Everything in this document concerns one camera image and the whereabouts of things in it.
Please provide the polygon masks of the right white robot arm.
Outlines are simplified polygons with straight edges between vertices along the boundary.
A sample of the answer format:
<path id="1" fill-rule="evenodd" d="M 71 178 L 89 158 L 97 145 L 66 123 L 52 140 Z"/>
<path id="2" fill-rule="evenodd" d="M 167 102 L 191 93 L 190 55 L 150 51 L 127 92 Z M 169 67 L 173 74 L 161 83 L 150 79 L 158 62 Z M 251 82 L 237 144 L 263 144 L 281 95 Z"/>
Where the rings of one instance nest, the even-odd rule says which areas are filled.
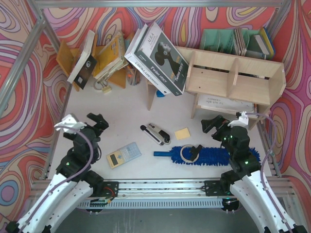
<path id="1" fill-rule="evenodd" d="M 231 170 L 218 181 L 205 181 L 206 196 L 233 195 L 243 205 L 261 233 L 305 233 L 283 208 L 263 172 L 260 163 L 249 148 L 248 113 L 229 121 L 218 115 L 201 121 L 202 131 L 216 129 L 212 138 L 221 143 L 229 155 Z"/>

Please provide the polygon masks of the blue microfiber duster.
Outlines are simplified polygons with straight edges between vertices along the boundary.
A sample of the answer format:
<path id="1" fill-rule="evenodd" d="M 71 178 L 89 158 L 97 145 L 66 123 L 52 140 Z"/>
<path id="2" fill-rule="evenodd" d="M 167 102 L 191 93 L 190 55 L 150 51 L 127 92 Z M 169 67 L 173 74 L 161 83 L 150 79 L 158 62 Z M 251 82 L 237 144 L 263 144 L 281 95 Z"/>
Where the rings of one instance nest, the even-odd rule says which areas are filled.
<path id="1" fill-rule="evenodd" d="M 206 148 L 200 151 L 199 159 L 190 164 L 185 163 L 180 157 L 181 146 L 173 147 L 170 151 L 154 151 L 154 157 L 169 157 L 175 164 L 196 165 L 196 166 L 228 166 L 229 152 L 225 148 Z M 189 157 L 188 149 L 183 152 L 186 158 Z"/>

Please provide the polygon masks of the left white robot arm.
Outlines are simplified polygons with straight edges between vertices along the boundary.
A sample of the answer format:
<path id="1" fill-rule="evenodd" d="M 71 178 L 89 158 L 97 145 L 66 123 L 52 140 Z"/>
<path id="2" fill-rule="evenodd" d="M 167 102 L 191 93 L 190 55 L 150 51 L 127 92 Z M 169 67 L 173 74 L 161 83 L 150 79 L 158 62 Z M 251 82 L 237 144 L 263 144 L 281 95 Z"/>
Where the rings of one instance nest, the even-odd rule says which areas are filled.
<path id="1" fill-rule="evenodd" d="M 80 122 L 73 114 L 55 124 L 73 146 L 32 208 L 18 221 L 7 224 L 7 233 L 53 233 L 80 202 L 102 192 L 103 178 L 91 170 L 91 165 L 101 155 L 98 142 L 109 124 L 101 114 L 89 113 L 87 118 L 95 125 Z"/>

